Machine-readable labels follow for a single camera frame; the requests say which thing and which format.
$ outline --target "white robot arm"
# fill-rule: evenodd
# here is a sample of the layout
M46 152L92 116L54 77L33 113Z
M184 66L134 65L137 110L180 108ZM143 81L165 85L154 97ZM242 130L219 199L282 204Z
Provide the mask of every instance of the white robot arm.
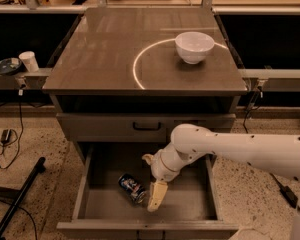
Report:
M181 124L171 133L171 142L155 155L144 155L156 182L151 183L148 211L156 211L180 170L206 154L215 154L246 163L300 182L300 135L215 133L190 124ZM300 240L300 198L291 239Z

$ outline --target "black can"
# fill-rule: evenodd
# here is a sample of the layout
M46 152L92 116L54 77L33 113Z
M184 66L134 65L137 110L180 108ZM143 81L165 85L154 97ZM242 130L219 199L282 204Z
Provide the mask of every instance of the black can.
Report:
M146 190L130 174L123 174L118 183L129 194L134 204L140 204L143 201Z

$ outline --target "drawer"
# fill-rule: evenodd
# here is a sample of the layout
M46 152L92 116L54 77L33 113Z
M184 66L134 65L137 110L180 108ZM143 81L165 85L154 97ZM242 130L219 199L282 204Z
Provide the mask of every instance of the drawer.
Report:
M229 239L238 226L222 221L216 199L210 159L201 158L183 168L158 211L133 205L118 185L124 173L133 175L148 193L153 180L141 160L155 153L155 143L97 143L87 155L71 222L57 225L70 239Z
M235 115L59 113L57 119L70 141L165 143L173 128L182 123L230 131Z

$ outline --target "black pole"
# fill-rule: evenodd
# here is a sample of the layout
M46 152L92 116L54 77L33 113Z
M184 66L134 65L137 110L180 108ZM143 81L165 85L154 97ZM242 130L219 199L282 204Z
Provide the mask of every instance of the black pole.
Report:
M24 182L22 188L19 190L18 195L13 200L12 204L9 207L9 210L4 215L3 219L0 222L0 240L5 239L1 235L3 234L4 230L8 226L10 220L12 219L14 213L18 210L19 205L21 204L23 198L27 194L29 188L31 187L34 179L38 175L38 173L44 172L45 168L43 166L45 162L44 157L40 157L34 168L32 169L31 173L29 174L27 180Z

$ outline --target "floor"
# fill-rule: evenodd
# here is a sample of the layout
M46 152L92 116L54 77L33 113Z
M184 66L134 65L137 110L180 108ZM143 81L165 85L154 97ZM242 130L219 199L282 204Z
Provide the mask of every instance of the floor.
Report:
M22 202L31 213L38 239L66 239L56 230L59 221L70 221L83 170L72 143L67 142L52 107L22 105L23 133L15 162L0 170L0 186L18 189L40 157L46 171L39 174ZM238 109L232 132L244 133L244 113ZM300 109L262 109L246 120L250 133L300 134ZM18 106L0 107L0 135L3 129L21 133ZM17 143L0 155L4 167L16 154ZM231 240L288 240L295 210L290 208L268 173L247 165L218 158L213 174L221 214L225 222L239 225ZM278 177L298 195L300 184ZM0 202L0 220L8 206ZM9 239L35 239L28 215L18 210L4 232Z

